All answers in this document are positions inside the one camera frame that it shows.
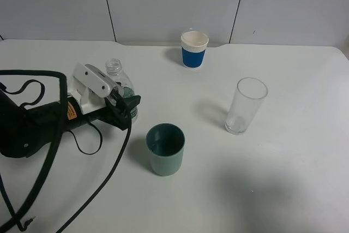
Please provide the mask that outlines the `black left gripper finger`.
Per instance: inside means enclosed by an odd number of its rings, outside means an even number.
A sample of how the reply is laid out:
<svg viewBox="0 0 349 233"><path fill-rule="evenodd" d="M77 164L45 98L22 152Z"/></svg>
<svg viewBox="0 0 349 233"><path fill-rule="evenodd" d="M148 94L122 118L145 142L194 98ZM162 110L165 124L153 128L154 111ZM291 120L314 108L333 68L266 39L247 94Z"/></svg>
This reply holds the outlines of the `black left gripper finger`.
<svg viewBox="0 0 349 233"><path fill-rule="evenodd" d="M120 130L129 129L131 126L131 110L136 108L141 101L140 95L123 98L118 91L112 91L105 99L106 107L102 115L102 121Z"/></svg>

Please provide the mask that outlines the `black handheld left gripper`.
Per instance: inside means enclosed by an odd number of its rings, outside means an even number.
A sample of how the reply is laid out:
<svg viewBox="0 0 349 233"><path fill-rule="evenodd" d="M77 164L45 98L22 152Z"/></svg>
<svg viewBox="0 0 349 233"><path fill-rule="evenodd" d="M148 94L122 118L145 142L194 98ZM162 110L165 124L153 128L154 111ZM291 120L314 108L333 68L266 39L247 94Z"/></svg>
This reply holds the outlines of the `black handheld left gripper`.
<svg viewBox="0 0 349 233"><path fill-rule="evenodd" d="M61 119L58 101L25 109L1 91L1 154L28 158L53 140Z"/></svg>

